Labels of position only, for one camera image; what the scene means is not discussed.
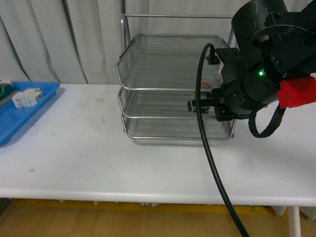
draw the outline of black strap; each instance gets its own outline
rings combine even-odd
[[[284,112],[285,112],[285,108],[281,109],[280,104],[279,104],[266,129],[262,133],[259,133],[256,126],[257,111],[252,111],[250,114],[249,121],[248,121],[248,126],[249,126],[249,130],[251,134],[257,138],[269,137],[280,126]]]

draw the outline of mesh shelf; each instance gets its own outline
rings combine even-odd
[[[194,90],[201,50],[207,43],[227,47],[217,36],[138,35],[117,64],[119,82],[129,90]],[[222,80],[218,65],[203,70],[203,81]]]
[[[200,140],[198,121],[191,119],[168,118],[126,118],[121,117],[124,132],[135,139],[178,139]],[[204,126],[209,140],[225,141],[232,137],[235,121],[218,122],[213,118],[204,118]]]
[[[192,99],[193,91],[124,90],[122,88],[118,93],[122,114],[131,119],[196,119],[195,113],[188,112],[187,102]],[[210,108],[206,116],[215,119],[214,109]]]

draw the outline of table leg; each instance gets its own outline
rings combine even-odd
[[[288,225],[290,237],[301,237],[300,209],[298,206],[288,207]]]

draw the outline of green led light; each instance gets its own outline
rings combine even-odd
[[[259,71],[259,73],[258,73],[258,75],[261,76],[261,77],[264,76],[265,74],[266,73],[265,73],[265,71],[263,69],[261,71]]]

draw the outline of white table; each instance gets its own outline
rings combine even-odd
[[[223,204],[201,142],[128,138],[118,90],[61,85],[0,148],[0,197]],[[315,115],[316,103],[288,109],[266,139],[237,121],[234,138],[210,143],[233,204],[316,206]]]

